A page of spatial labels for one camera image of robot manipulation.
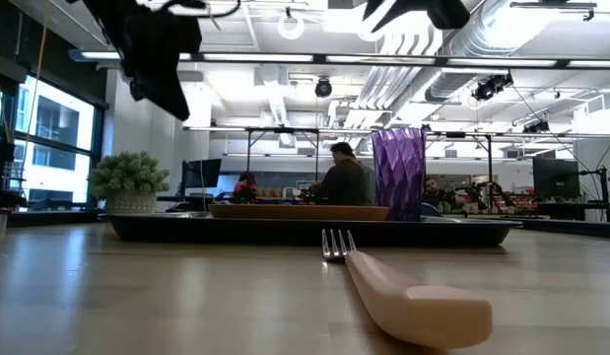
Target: black cable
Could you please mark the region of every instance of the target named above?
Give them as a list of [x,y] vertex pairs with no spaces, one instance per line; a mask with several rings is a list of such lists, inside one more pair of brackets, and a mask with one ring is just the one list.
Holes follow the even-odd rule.
[[[523,101],[523,103],[524,103],[524,104],[525,104],[525,105],[528,107],[528,109],[530,109],[530,112],[532,112],[532,114],[534,114],[534,116],[535,116],[535,117],[537,117],[537,119],[538,119],[538,120],[540,120],[540,121],[541,121],[541,120],[543,120],[541,117],[539,117],[539,115],[537,114],[537,112],[535,112],[535,110],[534,110],[534,109],[533,109],[533,108],[530,106],[530,104],[528,103],[528,101],[527,101],[527,100],[526,100],[526,99],[523,97],[523,95],[522,95],[522,94],[519,92],[519,90],[518,90],[518,89],[517,89],[517,88],[516,88],[514,85],[512,85],[512,88],[513,88],[513,89],[514,89],[514,91],[515,91],[515,92],[516,92],[516,93],[519,95],[519,97],[521,98],[521,100]],[[572,156],[574,157],[574,159],[575,159],[575,160],[576,160],[576,161],[577,161],[579,164],[581,164],[582,166],[584,166],[584,168],[585,168],[585,169],[586,169],[588,172],[590,172],[590,169],[587,167],[587,165],[585,165],[585,164],[584,164],[584,163],[583,163],[583,162],[582,162],[582,161],[581,161],[581,160],[580,160],[580,159],[579,159],[579,158],[576,156],[576,154],[574,154],[574,152],[572,152],[572,151],[570,150],[570,148],[568,148],[568,146],[567,146],[567,145],[565,145],[565,143],[563,143],[563,142],[561,141],[561,139],[559,139],[559,137],[558,137],[556,134],[554,134],[554,133],[552,132],[552,130],[551,130],[551,129],[549,129],[549,124],[548,124],[548,132],[550,132],[550,134],[552,134],[552,136],[554,137],[554,139],[556,139],[556,140],[557,140],[557,142],[561,143],[561,145],[562,145],[562,146],[563,146],[563,147],[564,147],[564,148],[565,148],[565,149],[566,149],[568,152],[570,152],[570,154],[572,154]],[[596,179],[593,177],[593,175],[590,175],[590,176],[591,176],[591,180],[593,181],[593,187],[596,189],[596,198],[598,198],[598,200],[600,200],[600,199],[601,199],[601,198],[600,198],[600,191],[598,190],[598,184],[596,183]]]
[[[201,0],[193,1],[193,0],[169,0],[168,3],[163,5],[160,8],[160,11],[167,11],[171,6],[179,5],[191,9],[205,9],[210,4],[207,4]],[[237,4],[230,9],[229,11],[222,14],[214,14],[214,15],[176,15],[183,17],[193,17],[195,19],[219,19],[232,15],[241,7],[241,0],[237,0]]]
[[[604,153],[602,153],[602,157],[600,157],[600,160],[598,161],[598,164],[596,165],[596,171],[598,171],[598,169],[600,168],[600,164],[602,164],[602,161],[604,160],[604,157],[606,157],[607,153],[609,153],[609,150],[610,150],[610,143],[609,143],[609,146],[607,147],[607,150],[604,151]],[[600,222],[604,222],[604,214],[600,215]]]

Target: white flower pot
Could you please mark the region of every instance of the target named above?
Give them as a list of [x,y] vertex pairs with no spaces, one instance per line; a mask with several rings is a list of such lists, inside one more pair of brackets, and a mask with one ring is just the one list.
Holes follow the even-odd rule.
[[156,193],[119,192],[105,202],[107,214],[145,214],[156,212]]

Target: wooden table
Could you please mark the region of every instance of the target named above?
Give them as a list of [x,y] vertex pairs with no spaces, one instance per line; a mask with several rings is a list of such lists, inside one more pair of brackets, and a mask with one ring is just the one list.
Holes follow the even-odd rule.
[[[492,303],[490,340],[448,354],[610,354],[610,241],[511,233],[503,248],[366,251]],[[99,224],[0,241],[0,355],[13,354],[444,353],[381,333],[318,248],[123,243]]]

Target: purple glass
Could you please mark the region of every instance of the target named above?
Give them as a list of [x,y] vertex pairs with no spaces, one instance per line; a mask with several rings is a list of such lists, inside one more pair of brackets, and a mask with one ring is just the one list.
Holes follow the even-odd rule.
[[391,221],[418,221],[425,178],[425,134],[419,128],[373,133],[376,195]]

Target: fork tines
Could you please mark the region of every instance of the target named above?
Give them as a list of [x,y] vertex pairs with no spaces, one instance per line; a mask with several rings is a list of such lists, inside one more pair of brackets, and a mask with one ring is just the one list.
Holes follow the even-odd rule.
[[341,230],[322,230],[322,256],[326,260],[343,259],[349,251],[357,250],[351,231],[346,231],[346,237]]

